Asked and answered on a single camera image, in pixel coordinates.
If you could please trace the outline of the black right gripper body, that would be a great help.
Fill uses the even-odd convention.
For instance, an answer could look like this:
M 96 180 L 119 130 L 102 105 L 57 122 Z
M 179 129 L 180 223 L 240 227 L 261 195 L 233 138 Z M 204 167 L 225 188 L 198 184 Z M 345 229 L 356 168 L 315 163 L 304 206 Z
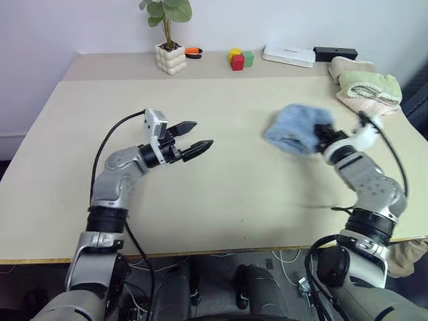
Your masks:
M 331 124 L 316 124 L 314 134 L 318 139 L 316 151 L 323 153 L 331 144 L 348 138 L 342 130 L 336 131 Z

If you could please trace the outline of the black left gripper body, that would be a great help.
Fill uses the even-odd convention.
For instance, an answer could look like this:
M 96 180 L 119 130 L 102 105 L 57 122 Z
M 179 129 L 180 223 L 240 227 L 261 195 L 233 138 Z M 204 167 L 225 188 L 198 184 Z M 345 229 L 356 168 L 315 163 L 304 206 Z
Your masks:
M 168 128 L 160 132 L 160 136 L 157 138 L 160 165 L 172 164 L 182 159 L 181 151 L 175 147 L 175 138 L 180 135 L 182 133 L 179 128 Z

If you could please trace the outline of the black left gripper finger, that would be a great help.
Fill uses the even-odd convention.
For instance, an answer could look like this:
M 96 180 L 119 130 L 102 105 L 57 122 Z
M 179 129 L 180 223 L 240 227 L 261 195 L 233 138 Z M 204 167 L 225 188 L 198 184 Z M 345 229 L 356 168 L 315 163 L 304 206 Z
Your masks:
M 176 124 L 167 129 L 168 137 L 177 137 L 182 136 L 190 132 L 194 127 L 196 127 L 197 122 L 195 121 L 184 121 L 179 124 Z
M 200 156 L 207 151 L 213 143 L 213 140 L 201 140 L 192 144 L 189 148 L 181 151 L 181 160 L 185 163 Z

